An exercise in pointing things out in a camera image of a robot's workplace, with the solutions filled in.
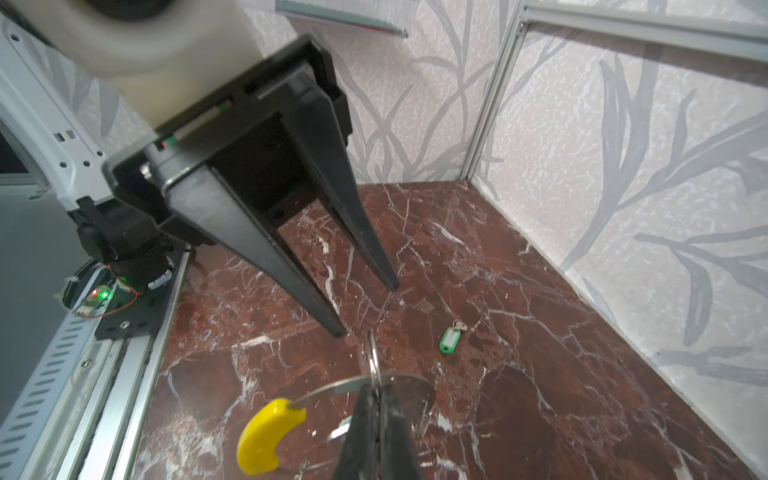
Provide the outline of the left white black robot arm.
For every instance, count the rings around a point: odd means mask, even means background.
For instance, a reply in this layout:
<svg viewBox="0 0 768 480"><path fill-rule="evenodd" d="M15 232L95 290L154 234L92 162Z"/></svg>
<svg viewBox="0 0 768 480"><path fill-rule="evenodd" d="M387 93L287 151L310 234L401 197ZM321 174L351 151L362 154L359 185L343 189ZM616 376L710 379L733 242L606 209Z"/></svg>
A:
<svg viewBox="0 0 768 480"><path fill-rule="evenodd" d="M1 131L137 293L169 270L170 239L218 244L343 336L279 232L314 201L399 285L358 194L330 52L302 35L265 54L236 4L3 3Z"/></svg>

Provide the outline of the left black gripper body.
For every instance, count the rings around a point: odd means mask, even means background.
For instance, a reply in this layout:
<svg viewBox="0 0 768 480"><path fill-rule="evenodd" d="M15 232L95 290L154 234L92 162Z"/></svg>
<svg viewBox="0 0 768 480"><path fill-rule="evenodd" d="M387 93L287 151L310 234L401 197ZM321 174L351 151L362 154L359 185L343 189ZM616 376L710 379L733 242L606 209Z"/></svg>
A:
<svg viewBox="0 0 768 480"><path fill-rule="evenodd" d="M305 35L170 120L137 151L108 162L104 175L113 194L171 235L217 243L165 202L170 187L211 167L278 231L307 205L321 202L281 121L281 109L295 98L288 80L298 73L329 96L347 148L350 109L332 56Z"/></svg>

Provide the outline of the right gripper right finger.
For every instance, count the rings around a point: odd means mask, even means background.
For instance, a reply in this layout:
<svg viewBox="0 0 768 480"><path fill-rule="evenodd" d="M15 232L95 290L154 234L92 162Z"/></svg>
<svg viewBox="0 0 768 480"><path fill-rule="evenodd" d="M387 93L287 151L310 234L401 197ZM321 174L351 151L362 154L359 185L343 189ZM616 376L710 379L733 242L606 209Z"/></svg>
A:
<svg viewBox="0 0 768 480"><path fill-rule="evenodd" d="M391 385L383 387L379 400L379 478L422 480L410 423Z"/></svg>

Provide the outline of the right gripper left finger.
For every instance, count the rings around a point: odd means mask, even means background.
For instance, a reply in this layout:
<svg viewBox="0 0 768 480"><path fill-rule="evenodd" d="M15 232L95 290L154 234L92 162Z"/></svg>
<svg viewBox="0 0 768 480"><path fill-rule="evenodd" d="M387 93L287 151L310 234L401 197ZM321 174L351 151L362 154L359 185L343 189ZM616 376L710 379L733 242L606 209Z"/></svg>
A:
<svg viewBox="0 0 768 480"><path fill-rule="evenodd" d="M379 404L375 388L364 385L333 473L334 480L377 478Z"/></svg>

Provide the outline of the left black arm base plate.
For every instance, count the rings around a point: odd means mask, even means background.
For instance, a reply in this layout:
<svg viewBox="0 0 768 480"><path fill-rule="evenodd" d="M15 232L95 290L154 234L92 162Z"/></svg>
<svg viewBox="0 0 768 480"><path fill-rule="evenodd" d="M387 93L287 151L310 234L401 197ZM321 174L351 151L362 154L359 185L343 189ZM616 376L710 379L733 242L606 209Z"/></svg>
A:
<svg viewBox="0 0 768 480"><path fill-rule="evenodd" d="M54 297L76 320L94 323L97 340L154 334L164 322L182 255L188 251L178 241L167 242L165 273L143 289L129 286L108 267L89 260L64 280L62 291Z"/></svg>

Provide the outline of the green key tag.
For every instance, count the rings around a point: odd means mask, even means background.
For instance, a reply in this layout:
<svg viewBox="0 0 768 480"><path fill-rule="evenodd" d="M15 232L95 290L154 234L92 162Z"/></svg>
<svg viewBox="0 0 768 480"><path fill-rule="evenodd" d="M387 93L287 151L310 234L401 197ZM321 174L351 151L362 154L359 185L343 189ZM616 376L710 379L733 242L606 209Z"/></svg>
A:
<svg viewBox="0 0 768 480"><path fill-rule="evenodd" d="M439 343L439 350L446 355L452 354L455 351L462 334L467 330L468 327L466 324L458 320L454 321L452 326L447 328L444 332Z"/></svg>

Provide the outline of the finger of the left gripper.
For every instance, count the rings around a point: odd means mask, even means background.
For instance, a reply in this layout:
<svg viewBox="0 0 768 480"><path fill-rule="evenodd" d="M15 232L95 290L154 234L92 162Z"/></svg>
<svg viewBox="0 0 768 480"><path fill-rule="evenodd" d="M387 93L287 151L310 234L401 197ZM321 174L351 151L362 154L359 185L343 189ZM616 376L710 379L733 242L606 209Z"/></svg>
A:
<svg viewBox="0 0 768 480"><path fill-rule="evenodd" d="M346 335L338 312L277 229L211 167L200 167L166 191L168 208L209 238L269 275L328 333Z"/></svg>
<svg viewBox="0 0 768 480"><path fill-rule="evenodd" d="M295 98L281 109L281 121L321 203L380 282L396 290L397 273L359 196L329 96L304 73L291 77L287 88Z"/></svg>

